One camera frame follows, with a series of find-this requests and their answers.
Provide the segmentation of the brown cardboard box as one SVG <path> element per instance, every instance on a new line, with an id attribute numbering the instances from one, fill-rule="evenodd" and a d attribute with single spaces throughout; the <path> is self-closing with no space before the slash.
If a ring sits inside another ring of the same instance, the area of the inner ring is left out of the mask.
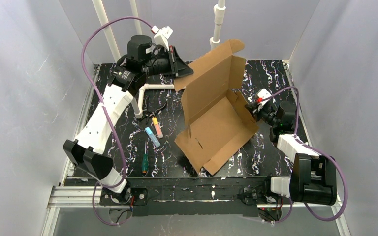
<path id="1" fill-rule="evenodd" d="M 193 74 L 174 81 L 185 119 L 175 143 L 198 174 L 214 175 L 259 129 L 240 92 L 246 59 L 236 53 L 244 47 L 228 40 L 191 62 Z"/>

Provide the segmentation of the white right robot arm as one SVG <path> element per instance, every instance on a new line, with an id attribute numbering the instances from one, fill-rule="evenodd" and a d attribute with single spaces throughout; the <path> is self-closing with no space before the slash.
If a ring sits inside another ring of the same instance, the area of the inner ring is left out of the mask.
<path id="1" fill-rule="evenodd" d="M 265 102 L 245 105 L 255 121 L 270 125 L 270 141 L 293 163 L 289 177 L 268 176 L 261 194 L 281 195 L 296 202 L 331 206 L 336 201 L 336 168 L 311 150 L 294 133 L 297 107 L 283 101 L 277 108 Z"/>

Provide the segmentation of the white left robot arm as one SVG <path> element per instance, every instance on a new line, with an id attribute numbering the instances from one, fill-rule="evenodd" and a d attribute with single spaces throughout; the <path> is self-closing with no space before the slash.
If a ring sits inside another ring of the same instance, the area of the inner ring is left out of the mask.
<path id="1" fill-rule="evenodd" d="M 63 145 L 70 161 L 103 187 L 122 193 L 127 181 L 114 168 L 113 160 L 103 155 L 108 138 L 116 134 L 116 122 L 129 104 L 138 103 L 140 89 L 149 76 L 176 78 L 191 74 L 193 70 L 180 58 L 175 46 L 168 43 L 168 36 L 161 33 L 153 38 L 132 36 L 127 53 L 117 60 L 93 115 L 74 140 L 66 140 Z"/>

